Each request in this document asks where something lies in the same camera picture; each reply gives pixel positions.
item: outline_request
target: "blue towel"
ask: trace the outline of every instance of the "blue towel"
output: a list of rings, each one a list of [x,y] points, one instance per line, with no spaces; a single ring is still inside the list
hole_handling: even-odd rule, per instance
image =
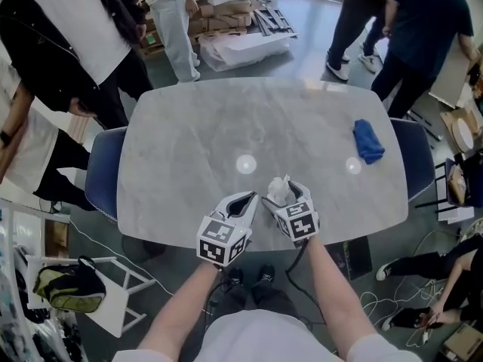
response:
[[[354,124],[355,144],[359,156],[365,160],[367,165],[380,160],[386,151],[377,139],[372,130],[371,124],[365,119],[359,119]]]

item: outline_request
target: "white chair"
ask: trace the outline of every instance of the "white chair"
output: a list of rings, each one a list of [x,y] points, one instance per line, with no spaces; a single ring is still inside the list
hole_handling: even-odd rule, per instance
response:
[[[41,298],[39,295],[33,293],[33,287],[35,286],[35,280],[37,279],[38,272],[48,265],[69,265],[77,264],[77,259],[60,259],[56,257],[37,257],[26,256],[28,262],[27,269],[27,291],[29,295],[28,308],[50,308],[51,305],[46,299]],[[128,307],[129,296],[138,291],[152,286],[156,281],[154,279],[146,279],[144,276],[131,271],[124,264],[121,264],[113,257],[99,257],[93,259],[98,264],[102,262],[110,262],[116,265],[120,269],[126,272],[124,282],[122,286],[109,279],[107,276],[96,270],[97,276],[106,286],[106,296],[100,304],[99,308],[92,314],[86,314],[90,319],[99,324],[103,329],[111,333],[117,338],[120,338],[124,331],[129,330],[135,324],[138,324],[145,318],[146,314],[138,314]],[[141,283],[128,288],[130,278],[134,277]],[[128,313],[133,316],[134,319],[125,324],[125,315]]]

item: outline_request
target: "table top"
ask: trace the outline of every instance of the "table top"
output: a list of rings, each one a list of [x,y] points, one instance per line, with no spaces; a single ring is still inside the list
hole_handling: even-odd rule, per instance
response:
[[[361,118],[386,149],[372,165],[355,147],[352,129]],[[247,157],[250,164],[241,163]],[[375,93],[325,81],[230,78],[142,95],[122,149],[118,227],[135,238],[195,248],[203,216],[222,198],[266,195],[273,177],[285,174],[310,189],[325,244],[408,216],[401,152]],[[251,228],[248,250],[294,248],[261,203]]]

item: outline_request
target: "white tissue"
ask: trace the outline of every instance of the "white tissue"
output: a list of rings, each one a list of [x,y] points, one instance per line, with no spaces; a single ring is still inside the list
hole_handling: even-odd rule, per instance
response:
[[[288,187],[288,181],[290,177],[285,174],[284,179],[280,177],[275,177],[269,185],[269,194],[267,198],[277,205],[287,205],[287,196],[290,191]]]

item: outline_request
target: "dark jeans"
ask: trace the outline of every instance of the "dark jeans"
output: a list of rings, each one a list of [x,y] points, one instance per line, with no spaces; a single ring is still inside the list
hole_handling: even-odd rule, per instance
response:
[[[396,260],[391,265],[391,276],[419,275],[437,281],[446,279],[458,257],[475,249],[476,240],[478,239],[472,238],[464,241],[446,255],[434,252]],[[469,272],[463,271],[445,303],[445,311],[459,308],[468,297],[471,286],[472,280]],[[429,307],[404,308],[392,319],[392,322],[398,327],[416,328],[419,327],[422,317],[427,313],[429,313]],[[441,324],[435,324],[431,327],[440,326]]]
[[[376,43],[383,37],[383,28],[386,23],[386,11],[382,10],[372,23],[371,31],[364,41],[364,55],[369,57],[374,55]]]
[[[73,140],[69,135],[59,130],[52,156],[45,169],[42,181],[34,195],[48,201],[63,201],[77,205],[83,210],[95,210],[85,197],[82,189],[74,186],[67,177],[57,169],[61,167],[76,167],[87,170],[89,152]]]
[[[99,85],[100,98],[88,98],[89,110],[97,114],[97,122],[104,129],[115,129],[128,125],[119,89],[138,100],[146,91],[152,90],[146,66],[140,55],[131,50],[107,79]]]
[[[273,288],[269,281],[260,281],[251,288],[251,295],[255,305],[260,310],[277,312],[290,315],[298,319],[297,310],[294,304],[283,291]],[[224,315],[235,314],[245,309],[248,291],[240,285],[235,285],[226,291],[220,304],[214,312],[213,321]]]
[[[417,98],[431,88],[436,77],[428,78],[403,63],[389,51],[384,60],[383,69],[372,82],[371,90],[377,94],[380,100],[385,100],[401,80],[401,88],[388,111],[389,117],[403,118]]]
[[[366,23],[379,12],[352,0],[344,0],[328,52],[328,63],[332,68],[340,69],[340,61],[346,49],[362,34]]]

